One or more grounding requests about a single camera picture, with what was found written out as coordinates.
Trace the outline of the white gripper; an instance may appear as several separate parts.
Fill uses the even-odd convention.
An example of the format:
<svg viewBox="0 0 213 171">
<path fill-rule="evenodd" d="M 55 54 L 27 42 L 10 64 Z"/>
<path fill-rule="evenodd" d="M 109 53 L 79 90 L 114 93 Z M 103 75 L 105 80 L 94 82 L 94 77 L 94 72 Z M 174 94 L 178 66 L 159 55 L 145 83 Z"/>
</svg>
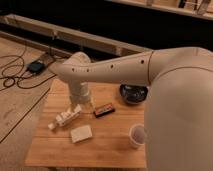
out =
<svg viewBox="0 0 213 171">
<path fill-rule="evenodd" d="M 78 105 L 86 105 L 91 101 L 91 92 L 86 89 L 74 89 L 70 92 L 71 109 L 74 110 Z"/>
</svg>

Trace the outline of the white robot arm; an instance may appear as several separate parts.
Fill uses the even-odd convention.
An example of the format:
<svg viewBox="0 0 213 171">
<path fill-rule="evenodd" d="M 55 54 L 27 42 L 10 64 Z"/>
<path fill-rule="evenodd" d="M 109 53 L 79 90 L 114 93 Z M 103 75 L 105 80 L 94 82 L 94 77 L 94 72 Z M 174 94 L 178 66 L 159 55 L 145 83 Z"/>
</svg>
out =
<svg viewBox="0 0 213 171">
<path fill-rule="evenodd" d="M 213 51 L 169 48 L 95 63 L 77 52 L 57 75 L 77 103 L 90 97 L 90 82 L 147 86 L 148 171 L 213 171 Z"/>
</svg>

